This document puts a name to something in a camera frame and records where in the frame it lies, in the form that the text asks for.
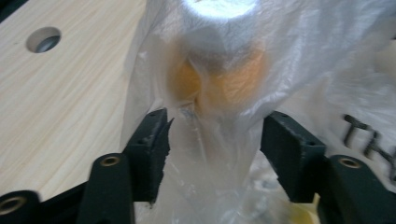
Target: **black plastic part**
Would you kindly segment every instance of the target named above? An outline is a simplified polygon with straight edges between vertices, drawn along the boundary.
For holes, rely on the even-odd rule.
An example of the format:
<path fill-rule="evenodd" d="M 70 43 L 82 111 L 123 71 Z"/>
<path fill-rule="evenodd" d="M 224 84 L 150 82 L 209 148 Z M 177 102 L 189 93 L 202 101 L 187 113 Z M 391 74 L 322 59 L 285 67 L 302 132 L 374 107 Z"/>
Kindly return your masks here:
<path fill-rule="evenodd" d="M 134 218 L 131 217 L 134 212 L 132 195 L 143 194 L 136 198 L 141 199 L 140 202 L 150 203 L 155 202 L 158 195 L 165 159 L 170 149 L 168 132 L 171 123 L 167 122 L 166 109 L 146 115 L 124 153 L 112 154 L 122 158 L 122 163 L 117 163 L 117 171 L 112 170 L 116 168 L 116 164 L 110 169 L 98 167 L 97 163 L 103 158 L 101 157 L 92 166 L 92 176 L 87 183 L 80 184 L 43 203 L 32 191 L 15 191 L 2 196 L 0 223 L 69 224 L 76 223 L 78 217 L 80 223 L 134 223 Z M 131 165 L 130 162 L 136 162 L 136 165 Z M 26 203 L 9 214 L 1 214 L 3 205 L 6 210 L 9 206 L 8 203 L 2 204 L 2 201 L 14 196 L 25 197 Z"/>
<path fill-rule="evenodd" d="M 40 223 L 40 201 L 30 190 L 14 191 L 0 197 L 0 223 Z"/>
<path fill-rule="evenodd" d="M 291 117 L 274 112 L 264 120 L 261 151 L 294 203 L 312 203 L 326 147 Z"/>
<path fill-rule="evenodd" d="M 337 207 L 327 205 L 323 200 L 319 201 L 317 208 L 320 224 L 343 224 L 343 217 Z"/>
<path fill-rule="evenodd" d="M 23 6 L 28 0 L 0 0 L 0 22 Z"/>
<path fill-rule="evenodd" d="M 358 165 L 348 165 L 342 160 Z M 327 188 L 331 194 L 320 197 L 334 198 L 345 224 L 396 224 L 396 201 L 362 161 L 348 156 L 329 158 Z"/>
<path fill-rule="evenodd" d="M 129 171 L 127 157 L 119 153 L 107 154 L 93 163 L 77 224 L 134 223 Z"/>
<path fill-rule="evenodd" d="M 166 110 L 149 113 L 122 153 L 130 159 L 134 181 L 134 201 L 154 203 L 163 179 L 163 167 L 169 154 Z"/>
<path fill-rule="evenodd" d="M 42 203 L 42 222 L 45 224 L 76 223 L 85 183 Z"/>

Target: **wooden surface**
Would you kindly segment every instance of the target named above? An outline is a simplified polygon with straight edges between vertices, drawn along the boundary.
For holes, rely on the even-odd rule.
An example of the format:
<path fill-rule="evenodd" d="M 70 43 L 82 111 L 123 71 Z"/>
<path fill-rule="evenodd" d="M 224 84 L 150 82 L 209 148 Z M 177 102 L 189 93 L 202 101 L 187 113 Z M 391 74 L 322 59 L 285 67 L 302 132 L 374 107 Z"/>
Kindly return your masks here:
<path fill-rule="evenodd" d="M 0 24 L 0 195 L 42 199 L 85 181 L 94 159 L 120 151 L 130 71 L 145 0 L 30 0 Z M 30 34 L 56 27 L 48 52 Z"/>

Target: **yellow object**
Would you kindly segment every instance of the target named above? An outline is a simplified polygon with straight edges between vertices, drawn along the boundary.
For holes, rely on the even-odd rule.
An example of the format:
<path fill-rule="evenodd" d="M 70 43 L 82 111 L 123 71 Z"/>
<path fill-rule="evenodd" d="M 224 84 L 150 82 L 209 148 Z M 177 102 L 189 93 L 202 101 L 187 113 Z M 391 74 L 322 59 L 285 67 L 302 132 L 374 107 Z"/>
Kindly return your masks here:
<path fill-rule="evenodd" d="M 267 60 L 263 51 L 253 50 L 232 69 L 211 68 L 204 75 L 189 60 L 170 73 L 169 89 L 182 103 L 194 102 L 198 111 L 240 109 L 250 102 L 266 75 Z"/>

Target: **metal rivet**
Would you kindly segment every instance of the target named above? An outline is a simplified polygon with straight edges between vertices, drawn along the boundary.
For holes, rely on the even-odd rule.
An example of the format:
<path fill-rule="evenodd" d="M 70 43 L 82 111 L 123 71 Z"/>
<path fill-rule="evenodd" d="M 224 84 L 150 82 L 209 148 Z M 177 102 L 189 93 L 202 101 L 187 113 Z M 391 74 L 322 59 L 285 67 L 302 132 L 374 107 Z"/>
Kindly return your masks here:
<path fill-rule="evenodd" d="M 106 157 L 100 162 L 100 164 L 102 166 L 112 166 L 119 162 L 120 162 L 120 158 L 118 157 Z"/>
<path fill-rule="evenodd" d="M 342 159 L 339 160 L 339 162 L 341 164 L 345 165 L 346 167 L 349 167 L 349 168 L 352 168 L 352 169 L 361 168 L 361 165 L 357 161 L 353 161 L 351 159 L 342 158 Z"/>
<path fill-rule="evenodd" d="M 0 202 L 0 216 L 12 213 L 21 208 L 26 203 L 22 196 L 16 196 Z"/>

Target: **plastic bag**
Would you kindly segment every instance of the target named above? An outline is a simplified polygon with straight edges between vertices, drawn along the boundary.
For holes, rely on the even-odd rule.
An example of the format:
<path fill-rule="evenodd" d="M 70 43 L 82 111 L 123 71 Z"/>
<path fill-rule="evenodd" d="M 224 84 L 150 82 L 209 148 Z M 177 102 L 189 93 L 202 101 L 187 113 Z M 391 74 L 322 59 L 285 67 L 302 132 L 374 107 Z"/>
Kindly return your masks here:
<path fill-rule="evenodd" d="M 262 119 L 389 39 L 394 8 L 393 0 L 148 1 L 126 68 L 121 144 L 130 117 L 165 106 L 175 121 L 159 198 L 136 207 L 137 223 L 290 223 L 275 174 L 256 156 Z"/>

